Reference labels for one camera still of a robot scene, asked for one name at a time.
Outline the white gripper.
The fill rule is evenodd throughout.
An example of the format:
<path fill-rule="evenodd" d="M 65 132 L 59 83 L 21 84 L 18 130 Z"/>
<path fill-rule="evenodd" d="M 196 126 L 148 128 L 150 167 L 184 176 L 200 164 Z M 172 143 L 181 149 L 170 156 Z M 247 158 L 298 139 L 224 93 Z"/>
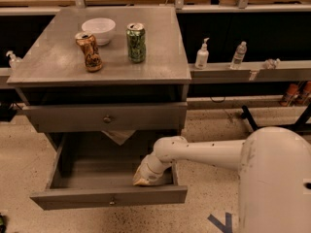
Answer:
<path fill-rule="evenodd" d="M 148 154 L 141 162 L 133 177 L 134 185 L 151 186 L 159 183 L 164 172 L 171 167 L 171 163 L 160 161 L 155 155 Z"/>

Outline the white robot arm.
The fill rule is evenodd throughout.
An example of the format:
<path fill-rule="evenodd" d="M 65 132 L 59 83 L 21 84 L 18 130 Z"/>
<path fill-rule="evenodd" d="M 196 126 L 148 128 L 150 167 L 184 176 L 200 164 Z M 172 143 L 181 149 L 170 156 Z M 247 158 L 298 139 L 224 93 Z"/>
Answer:
<path fill-rule="evenodd" d="M 311 233 L 311 146 L 282 127 L 263 127 L 244 140 L 190 143 L 158 139 L 134 177 L 154 185 L 177 160 L 238 172 L 239 233 Z"/>

